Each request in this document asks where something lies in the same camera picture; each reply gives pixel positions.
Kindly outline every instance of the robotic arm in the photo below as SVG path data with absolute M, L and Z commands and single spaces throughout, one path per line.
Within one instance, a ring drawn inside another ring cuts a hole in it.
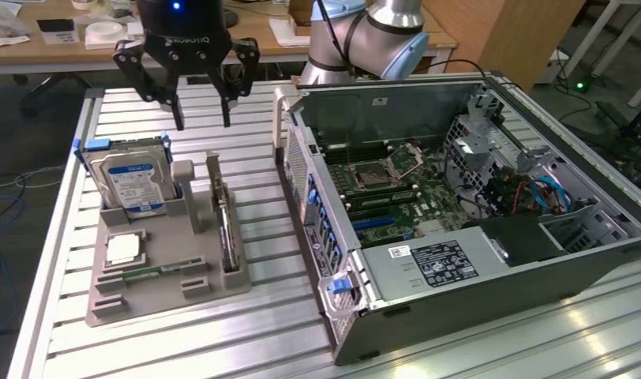
M 309 62 L 300 84 L 353 81 L 354 67 L 389 80 L 404 79 L 429 47 L 421 0 L 316 0 Z
M 258 70 L 258 42 L 253 38 L 232 39 L 225 28 L 222 0 L 138 0 L 138 10 L 145 39 L 119 41 L 113 55 L 138 94 L 145 101 L 158 101 L 162 109 L 173 112 L 178 130 L 184 130 L 178 78 L 208 74 L 222 98 L 225 126 L 230 126 L 230 109 L 240 96 L 250 95 Z M 244 65 L 236 77 L 222 69 L 230 51 Z M 146 72 L 143 53 L 167 70 L 165 84 L 158 84 Z

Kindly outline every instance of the aluminum table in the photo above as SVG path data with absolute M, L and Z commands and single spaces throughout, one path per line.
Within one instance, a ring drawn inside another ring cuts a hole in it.
M 272 157 L 273 89 L 285 83 L 256 84 L 233 109 L 228 129 L 213 87 L 181 89 L 184 132 L 173 131 L 171 114 L 141 101 L 131 89 L 89 93 L 78 138 L 149 137 L 169 130 L 174 158 L 198 165 L 196 190 L 209 186 L 202 151 L 220 152 L 237 194 L 253 290 L 90 328 L 85 315 L 101 196 L 71 156 L 9 377 L 641 377 L 641 260 L 557 304 L 361 364 L 333 365 Z

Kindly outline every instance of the hard drive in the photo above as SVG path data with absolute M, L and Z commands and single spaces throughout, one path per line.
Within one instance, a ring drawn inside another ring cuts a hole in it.
M 170 140 L 163 136 L 89 140 L 81 151 L 106 208 L 122 207 L 130 219 L 163 214 L 165 201 L 178 198 L 169 148 Z

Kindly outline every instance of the motherboard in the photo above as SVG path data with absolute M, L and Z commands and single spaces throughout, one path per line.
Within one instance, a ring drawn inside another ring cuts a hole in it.
M 329 164 L 364 248 L 456 231 L 472 220 L 444 181 L 441 163 L 417 141 L 386 146 L 384 155 L 352 161 L 346 151 L 336 154 L 336 161 L 346 156 L 345 161 Z

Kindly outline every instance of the blue cable on floor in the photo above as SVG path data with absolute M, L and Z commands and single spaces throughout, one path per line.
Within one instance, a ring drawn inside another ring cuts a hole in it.
M 13 216 L 13 218 L 10 220 L 7 220 L 5 223 L 0 224 L 0 231 L 2 231 L 5 228 L 11 226 L 11 224 L 17 221 L 18 217 L 22 215 L 25 203 L 23 203 L 23 199 L 21 197 L 17 197 L 17 196 L 0 195 L 0 199 L 14 200 L 14 202 L 18 203 L 17 214 Z M 10 323 L 14 320 L 14 317 L 18 314 L 17 290 L 14 289 L 13 276 L 10 275 L 10 272 L 9 272 L 7 261 L 5 260 L 2 255 L 0 255 L 0 270 L 3 271 L 3 276 L 5 276 L 5 279 L 7 280 L 7 287 L 9 287 L 11 295 L 13 295 L 13 310 L 11 310 L 7 318 L 5 319 L 5 321 L 0 323 L 0 330 L 2 330 L 6 327 L 9 327 Z

